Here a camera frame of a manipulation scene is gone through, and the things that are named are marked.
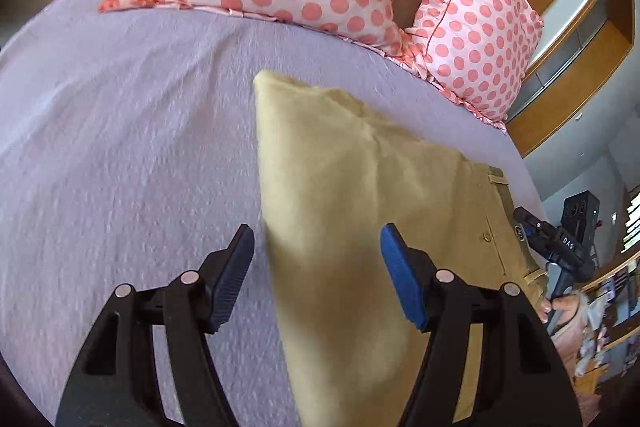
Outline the person's right hand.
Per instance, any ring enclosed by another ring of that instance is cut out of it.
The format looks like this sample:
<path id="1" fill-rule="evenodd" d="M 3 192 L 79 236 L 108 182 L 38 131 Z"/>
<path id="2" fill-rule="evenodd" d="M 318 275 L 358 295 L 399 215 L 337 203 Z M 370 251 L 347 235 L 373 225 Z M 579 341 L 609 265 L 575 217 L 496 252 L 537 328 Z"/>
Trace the person's right hand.
<path id="1" fill-rule="evenodd" d="M 550 333 L 570 323 L 579 314 L 586 297 L 581 291 L 572 291 L 553 300 L 542 298 L 537 306 L 540 321 L 547 325 Z"/>

